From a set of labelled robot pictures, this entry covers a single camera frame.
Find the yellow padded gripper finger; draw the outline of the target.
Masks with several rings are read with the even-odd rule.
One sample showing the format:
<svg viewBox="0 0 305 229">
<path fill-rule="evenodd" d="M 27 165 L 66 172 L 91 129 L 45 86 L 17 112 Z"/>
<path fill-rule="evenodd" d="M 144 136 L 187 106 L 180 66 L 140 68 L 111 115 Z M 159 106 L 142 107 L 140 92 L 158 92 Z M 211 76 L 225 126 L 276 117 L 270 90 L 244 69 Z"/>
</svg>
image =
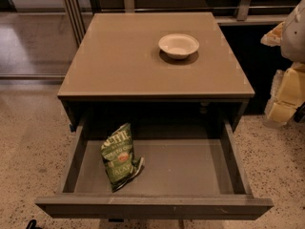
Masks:
<svg viewBox="0 0 305 229">
<path fill-rule="evenodd" d="M 264 34 L 260 40 L 260 43 L 269 47 L 279 46 L 281 44 L 283 26 L 284 23 L 281 22 L 272 30 Z"/>
<path fill-rule="evenodd" d="M 305 64 L 293 63 L 286 71 L 277 70 L 265 107 L 268 124 L 287 124 L 305 102 Z"/>
</svg>

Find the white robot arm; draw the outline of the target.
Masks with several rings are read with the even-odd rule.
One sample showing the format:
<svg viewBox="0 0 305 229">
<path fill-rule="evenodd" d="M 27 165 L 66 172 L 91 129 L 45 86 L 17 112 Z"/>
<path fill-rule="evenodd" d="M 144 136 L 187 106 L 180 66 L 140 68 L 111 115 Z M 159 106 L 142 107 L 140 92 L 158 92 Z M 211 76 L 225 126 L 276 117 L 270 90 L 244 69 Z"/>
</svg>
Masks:
<svg viewBox="0 0 305 229">
<path fill-rule="evenodd" d="M 279 128 L 291 119 L 305 122 L 305 0 L 287 19 L 261 38 L 266 46 L 279 46 L 281 55 L 293 62 L 286 71 L 277 70 L 265 107 L 264 125 Z"/>
</svg>

